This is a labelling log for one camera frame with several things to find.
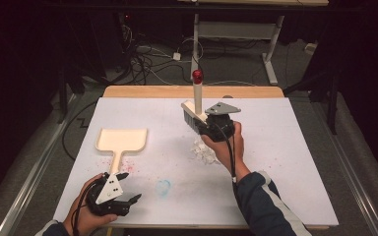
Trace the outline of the person's right hand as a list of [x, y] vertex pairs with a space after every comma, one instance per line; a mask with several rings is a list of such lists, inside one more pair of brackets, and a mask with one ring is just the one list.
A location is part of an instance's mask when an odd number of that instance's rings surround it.
[[244, 139], [241, 134], [241, 124], [237, 121], [233, 122], [234, 134], [227, 142], [215, 143], [208, 136], [202, 135], [201, 139], [211, 148], [220, 163], [228, 170], [228, 172], [239, 182], [250, 170], [244, 163]]

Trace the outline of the white board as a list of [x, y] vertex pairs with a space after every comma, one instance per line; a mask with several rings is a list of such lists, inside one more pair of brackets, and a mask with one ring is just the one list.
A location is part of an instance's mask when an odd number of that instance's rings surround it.
[[[146, 129], [145, 148], [122, 158], [125, 198], [139, 195], [118, 227], [243, 228], [228, 171], [206, 164], [191, 148], [196, 133], [186, 124], [179, 98], [101, 98], [54, 213], [67, 215], [83, 184], [110, 167], [111, 156], [96, 149], [102, 129]], [[338, 220], [314, 160], [286, 98], [231, 98], [242, 125], [244, 161], [265, 171], [283, 202], [308, 227]]]

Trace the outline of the aluminium floor rail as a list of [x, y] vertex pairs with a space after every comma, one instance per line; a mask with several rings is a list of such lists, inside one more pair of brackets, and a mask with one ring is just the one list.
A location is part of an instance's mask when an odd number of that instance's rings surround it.
[[52, 158], [68, 120], [80, 103], [80, 94], [67, 99], [67, 113], [59, 107], [38, 127], [12, 164], [0, 186], [0, 236], [13, 236]]
[[327, 133], [331, 144], [334, 146], [336, 151], [336, 160], [339, 163], [340, 169], [345, 176], [346, 182], [372, 236], [378, 236], [378, 212], [375, 209], [374, 204], [358, 179], [357, 174], [349, 161], [340, 140], [338, 139], [338, 136], [334, 135], [329, 128], [323, 107], [318, 103], [313, 103], [312, 107], [317, 114], [325, 132]]

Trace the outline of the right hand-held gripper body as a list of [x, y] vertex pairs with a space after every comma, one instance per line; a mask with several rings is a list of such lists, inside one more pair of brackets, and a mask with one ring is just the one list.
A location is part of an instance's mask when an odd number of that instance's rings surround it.
[[238, 113], [241, 109], [224, 102], [218, 102], [206, 110], [207, 136], [214, 142], [223, 142], [234, 134], [231, 113]]

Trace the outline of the person's left hand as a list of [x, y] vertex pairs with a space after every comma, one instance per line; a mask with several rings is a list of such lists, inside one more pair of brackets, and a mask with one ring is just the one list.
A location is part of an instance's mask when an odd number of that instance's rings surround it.
[[101, 176], [102, 174], [99, 173], [92, 179], [88, 180], [82, 187], [77, 198], [73, 201], [70, 210], [63, 221], [70, 236], [74, 236], [73, 228], [76, 228], [79, 231], [80, 236], [88, 236], [95, 229], [115, 221], [118, 218], [116, 214], [107, 214], [104, 216], [94, 215], [86, 206], [81, 204], [81, 196], [84, 194], [87, 187]]

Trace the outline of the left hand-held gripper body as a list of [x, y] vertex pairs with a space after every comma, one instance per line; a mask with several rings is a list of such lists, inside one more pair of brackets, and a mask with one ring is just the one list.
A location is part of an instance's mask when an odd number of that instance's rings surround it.
[[116, 198], [123, 194], [116, 175], [104, 173], [92, 184], [86, 197], [86, 203], [92, 214], [125, 216], [129, 212], [130, 207], [127, 206], [127, 202], [116, 201]]

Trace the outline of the pile of white paper scraps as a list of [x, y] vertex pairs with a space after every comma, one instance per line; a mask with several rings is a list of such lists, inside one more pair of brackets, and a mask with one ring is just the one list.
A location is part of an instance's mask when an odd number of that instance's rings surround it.
[[204, 164], [218, 163], [215, 152], [208, 147], [201, 138], [196, 138], [191, 147], [194, 157]]

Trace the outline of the white metal desk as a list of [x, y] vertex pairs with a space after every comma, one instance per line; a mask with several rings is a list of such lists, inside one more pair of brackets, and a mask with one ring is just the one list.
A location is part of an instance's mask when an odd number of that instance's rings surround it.
[[[290, 7], [304, 7], [314, 9], [326, 7], [328, 0], [179, 0], [190, 3], [192, 7], [206, 7], [211, 4], [213, 7], [246, 7], [248, 10], [257, 10], [259, 7], [271, 7], [276, 10], [287, 10]], [[272, 86], [278, 84], [278, 79], [272, 65], [274, 54], [280, 32], [283, 27], [285, 13], [277, 13], [274, 23], [237, 23], [235, 20], [201, 20], [198, 13], [194, 14], [193, 41], [191, 71], [200, 68], [199, 60], [202, 57], [204, 48], [200, 38], [229, 38], [229, 39], [255, 39], [269, 40], [270, 45], [267, 52], [261, 55], [267, 78]]]

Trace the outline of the black metal stand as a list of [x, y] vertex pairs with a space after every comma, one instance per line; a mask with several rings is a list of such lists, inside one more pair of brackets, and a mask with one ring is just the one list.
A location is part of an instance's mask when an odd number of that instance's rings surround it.
[[332, 73], [320, 72], [313, 76], [305, 76], [300, 82], [283, 89], [288, 95], [297, 90], [307, 90], [311, 102], [326, 102], [328, 105], [326, 122], [331, 133], [336, 131], [336, 113], [338, 100], [339, 78]]

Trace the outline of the cream plastic dustpan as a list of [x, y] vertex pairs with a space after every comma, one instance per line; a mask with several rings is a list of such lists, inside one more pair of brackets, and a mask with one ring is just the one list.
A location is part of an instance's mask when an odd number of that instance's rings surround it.
[[147, 129], [101, 129], [95, 147], [99, 151], [112, 154], [109, 173], [120, 171], [121, 158], [125, 153], [140, 152], [146, 145]]

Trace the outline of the cream brush with red tip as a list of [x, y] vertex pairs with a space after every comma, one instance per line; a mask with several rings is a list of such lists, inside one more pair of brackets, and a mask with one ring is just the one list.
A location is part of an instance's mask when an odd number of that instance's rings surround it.
[[198, 126], [206, 125], [207, 115], [203, 110], [202, 105], [202, 87], [203, 87], [203, 73], [196, 69], [192, 72], [193, 79], [193, 101], [186, 100], [181, 104], [184, 112], [185, 122], [196, 132], [199, 133]]

